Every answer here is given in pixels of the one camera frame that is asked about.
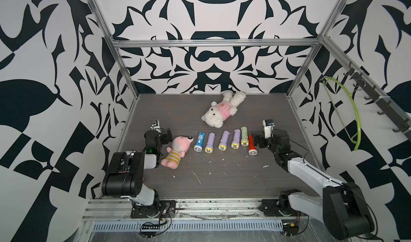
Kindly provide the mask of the green flashlight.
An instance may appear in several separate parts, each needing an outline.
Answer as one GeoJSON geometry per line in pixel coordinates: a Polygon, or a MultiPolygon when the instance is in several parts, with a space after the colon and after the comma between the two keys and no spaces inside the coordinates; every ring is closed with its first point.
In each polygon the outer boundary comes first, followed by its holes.
{"type": "Polygon", "coordinates": [[[248,128],[246,126],[241,127],[241,145],[247,147],[249,145],[248,128]]]}

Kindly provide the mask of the purple flashlight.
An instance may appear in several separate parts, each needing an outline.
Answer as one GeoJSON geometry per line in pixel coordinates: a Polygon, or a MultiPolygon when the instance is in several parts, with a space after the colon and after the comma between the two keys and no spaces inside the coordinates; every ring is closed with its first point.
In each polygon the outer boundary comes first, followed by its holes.
{"type": "Polygon", "coordinates": [[[219,146],[218,146],[218,149],[220,151],[226,151],[227,150],[229,136],[230,136],[229,131],[227,131],[227,130],[223,131],[223,134],[222,134],[221,140],[219,142],[219,146]]]}
{"type": "Polygon", "coordinates": [[[234,134],[233,134],[233,140],[231,143],[231,147],[235,150],[239,149],[241,146],[240,137],[241,137],[241,130],[235,129],[234,134]]]}

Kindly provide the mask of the blue flashlight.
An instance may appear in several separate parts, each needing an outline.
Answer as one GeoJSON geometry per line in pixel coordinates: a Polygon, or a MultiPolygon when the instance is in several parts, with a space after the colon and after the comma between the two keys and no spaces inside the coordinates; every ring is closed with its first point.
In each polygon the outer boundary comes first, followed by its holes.
{"type": "Polygon", "coordinates": [[[203,150],[203,142],[204,142],[205,135],[206,134],[204,132],[199,133],[198,139],[193,148],[196,152],[201,152],[203,150]]]}

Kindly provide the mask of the purple flashlight sideways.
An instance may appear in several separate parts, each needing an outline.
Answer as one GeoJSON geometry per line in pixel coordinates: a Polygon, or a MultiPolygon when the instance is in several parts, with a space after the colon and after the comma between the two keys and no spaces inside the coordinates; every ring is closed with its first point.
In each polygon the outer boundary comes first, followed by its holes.
{"type": "Polygon", "coordinates": [[[211,132],[208,136],[208,140],[204,149],[204,151],[208,154],[211,154],[214,151],[215,137],[216,136],[213,132],[211,132]]]}

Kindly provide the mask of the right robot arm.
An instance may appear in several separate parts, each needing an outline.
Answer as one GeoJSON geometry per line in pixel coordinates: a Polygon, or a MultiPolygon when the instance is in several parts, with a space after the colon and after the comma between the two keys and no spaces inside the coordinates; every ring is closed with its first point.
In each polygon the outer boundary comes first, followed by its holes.
{"type": "Polygon", "coordinates": [[[290,137],[285,130],[272,129],[266,135],[250,134],[248,140],[250,151],[257,147],[268,149],[281,168],[317,193],[313,197],[299,189],[282,191],[276,202],[262,202],[260,210],[265,215],[304,213],[323,223],[338,240],[359,236],[370,239],[377,232],[374,212],[360,187],[333,178],[311,165],[305,157],[291,149],[290,137]]]}

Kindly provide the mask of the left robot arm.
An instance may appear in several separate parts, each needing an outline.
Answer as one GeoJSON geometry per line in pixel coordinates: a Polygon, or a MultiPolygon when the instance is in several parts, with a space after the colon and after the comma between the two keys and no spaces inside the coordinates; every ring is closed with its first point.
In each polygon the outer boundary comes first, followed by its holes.
{"type": "Polygon", "coordinates": [[[151,129],[144,134],[144,141],[141,151],[113,154],[101,185],[103,196],[126,198],[141,207],[159,204],[158,193],[143,183],[143,173],[159,167],[162,146],[172,141],[171,130],[151,129]]]}

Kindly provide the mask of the pink striped plush pig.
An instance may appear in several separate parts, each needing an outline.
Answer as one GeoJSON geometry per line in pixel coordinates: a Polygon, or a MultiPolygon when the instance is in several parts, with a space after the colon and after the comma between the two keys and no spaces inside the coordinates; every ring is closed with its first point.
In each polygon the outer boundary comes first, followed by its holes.
{"type": "Polygon", "coordinates": [[[172,141],[171,147],[167,148],[168,154],[160,161],[160,164],[170,169],[177,169],[193,141],[194,138],[191,136],[176,137],[172,141]]]}

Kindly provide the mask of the white teddy bear pink shirt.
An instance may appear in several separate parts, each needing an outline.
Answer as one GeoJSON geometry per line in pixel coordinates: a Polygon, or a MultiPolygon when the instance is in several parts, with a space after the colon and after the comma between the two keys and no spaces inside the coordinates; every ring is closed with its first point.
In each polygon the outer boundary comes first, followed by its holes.
{"type": "Polygon", "coordinates": [[[242,91],[233,93],[224,91],[223,99],[220,103],[213,101],[208,111],[201,117],[201,120],[212,128],[221,128],[224,122],[238,111],[238,106],[246,99],[246,94],[242,91]]]}

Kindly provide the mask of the black hook rack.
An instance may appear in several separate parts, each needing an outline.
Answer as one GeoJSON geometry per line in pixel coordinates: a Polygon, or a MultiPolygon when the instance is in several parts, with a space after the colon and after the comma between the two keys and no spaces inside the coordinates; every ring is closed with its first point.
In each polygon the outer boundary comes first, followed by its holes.
{"type": "Polygon", "coordinates": [[[379,115],[387,116],[396,126],[392,131],[402,133],[411,140],[411,118],[409,115],[383,91],[363,70],[356,70],[349,65],[349,70],[345,74],[355,81],[354,91],[363,91],[367,96],[365,100],[376,104],[381,111],[379,115]]]}

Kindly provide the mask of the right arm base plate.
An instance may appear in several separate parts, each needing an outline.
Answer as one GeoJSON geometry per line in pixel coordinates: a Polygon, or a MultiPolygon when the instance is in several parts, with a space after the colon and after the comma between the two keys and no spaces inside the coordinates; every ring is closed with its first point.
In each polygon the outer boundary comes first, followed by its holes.
{"type": "Polygon", "coordinates": [[[263,199],[259,210],[265,217],[306,217],[307,215],[292,209],[283,199],[263,199]]]}

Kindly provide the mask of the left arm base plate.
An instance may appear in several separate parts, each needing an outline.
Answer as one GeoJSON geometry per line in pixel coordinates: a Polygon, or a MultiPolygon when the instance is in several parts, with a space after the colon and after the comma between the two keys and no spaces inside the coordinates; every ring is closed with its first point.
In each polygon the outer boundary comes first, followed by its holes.
{"type": "Polygon", "coordinates": [[[139,206],[133,202],[130,218],[156,218],[159,216],[168,217],[168,215],[174,217],[176,203],[175,200],[160,200],[155,201],[151,206],[139,206]]]}

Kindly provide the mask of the green hoop on wall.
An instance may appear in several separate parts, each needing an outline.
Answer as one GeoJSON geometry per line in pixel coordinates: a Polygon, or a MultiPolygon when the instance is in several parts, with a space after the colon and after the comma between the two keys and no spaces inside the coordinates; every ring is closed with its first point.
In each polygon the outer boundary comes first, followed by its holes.
{"type": "Polygon", "coordinates": [[[346,132],[349,141],[354,145],[354,151],[358,151],[362,142],[362,123],[361,123],[361,118],[360,118],[360,113],[359,110],[357,108],[357,105],[355,103],[354,100],[354,92],[356,91],[356,89],[354,89],[352,92],[350,92],[346,86],[340,82],[339,80],[330,77],[330,76],[324,76],[320,79],[321,84],[323,85],[323,88],[326,91],[326,95],[328,96],[330,102],[331,102],[331,106],[334,109],[335,113],[337,114],[337,117],[339,118],[339,121],[341,123],[341,125],[343,126],[344,131],[346,132]],[[342,116],[339,113],[338,107],[336,106],[333,97],[330,94],[330,90],[328,89],[328,84],[332,82],[334,83],[337,88],[341,89],[344,94],[347,96],[348,101],[351,104],[351,108],[352,108],[352,112],[354,115],[354,120],[355,120],[355,124],[356,124],[356,130],[354,134],[350,134],[347,128],[347,125],[344,123],[344,120],[342,118],[342,116]]]}

